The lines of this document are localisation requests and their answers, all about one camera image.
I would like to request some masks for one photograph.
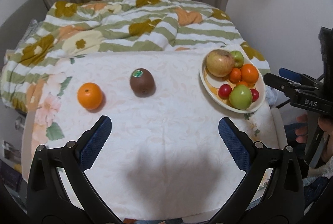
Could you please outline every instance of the blue gripper pad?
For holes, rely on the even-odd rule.
[[[301,83],[302,82],[302,77],[299,73],[296,73],[294,71],[291,71],[291,70],[288,70],[288,69],[285,69],[285,68],[281,68],[279,70],[279,75],[281,77],[284,77],[284,78],[287,78],[291,81],[294,81],[296,83]]]
[[[237,137],[236,131],[240,132],[229,118],[223,118],[220,120],[219,134],[222,140],[227,146],[238,168],[247,172],[251,166],[250,153]]]
[[[82,171],[92,168],[97,156],[99,155],[99,152],[111,134],[112,122],[109,117],[103,116],[102,122],[98,121],[97,123],[99,123],[99,126],[97,129],[96,127],[92,127],[90,131],[94,131],[95,129],[96,130],[91,133],[91,138],[80,151],[79,166]]]

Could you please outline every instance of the person's hand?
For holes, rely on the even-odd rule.
[[[299,123],[306,123],[308,121],[308,116],[305,114],[297,117],[296,120]],[[324,148],[321,154],[321,159],[325,163],[327,163],[333,156],[333,120],[319,118],[318,125],[325,132],[324,135],[330,136],[330,139],[328,140],[328,143],[326,144],[326,147]],[[295,134],[297,135],[296,141],[298,143],[306,143],[306,141],[308,140],[307,133],[308,133],[307,126],[297,129],[295,131]]]

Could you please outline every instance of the blue clamp handle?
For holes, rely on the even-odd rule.
[[[294,71],[285,69],[285,68],[281,68],[279,70],[279,75],[281,77],[287,78],[291,81],[294,81],[296,83],[301,83],[302,82],[302,76],[299,73],[296,73]]]
[[[82,171],[92,168],[97,156],[111,134],[111,130],[111,119],[107,116],[102,116],[91,130],[83,134],[88,140],[85,142],[83,148],[78,151],[79,166]]]
[[[238,168],[248,172],[251,156],[254,154],[251,139],[244,132],[240,132],[228,117],[220,120],[219,134]]]

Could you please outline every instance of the plate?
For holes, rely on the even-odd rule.
[[[232,50],[228,50],[228,48],[223,48],[223,50],[226,51],[232,51]],[[242,48],[240,47],[239,49],[237,49],[238,51],[240,51],[243,56],[244,56],[244,64],[252,64],[251,61],[249,60],[249,58],[247,57],[247,55],[245,54],[245,52],[242,50]],[[265,97],[266,97],[266,87],[265,87],[265,83],[264,83],[264,79],[260,73],[260,71],[258,70],[258,68],[256,67],[256,69],[258,70],[259,73],[259,79],[257,81],[257,83],[254,84],[254,86],[250,87],[251,89],[254,88],[259,92],[259,98],[257,101],[253,102],[248,109],[246,110],[239,110],[236,109],[234,107],[232,107],[231,103],[229,102],[229,100],[224,100],[221,99],[219,97],[219,95],[217,94],[220,86],[222,86],[223,84],[229,84],[232,89],[234,89],[235,84],[233,84],[232,82],[230,82],[228,80],[228,78],[219,78],[219,77],[215,77],[213,76],[206,67],[206,57],[207,55],[204,57],[202,65],[200,66],[199,69],[199,73],[200,73],[200,79],[206,89],[206,91],[208,92],[208,94],[210,95],[210,97],[213,98],[213,100],[215,102],[217,102],[220,106],[223,106],[226,109],[229,109],[231,111],[234,111],[236,113],[242,113],[242,114],[246,114],[246,113],[252,113],[254,111],[256,111],[265,101]]]

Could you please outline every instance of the striped blanket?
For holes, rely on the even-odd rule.
[[[242,46],[264,74],[267,61],[252,49],[222,10],[191,0],[106,0],[56,2],[41,28],[8,59],[1,75],[6,106],[36,109],[49,90],[61,97],[70,78],[58,73],[62,58],[71,63],[97,52],[185,50]]]

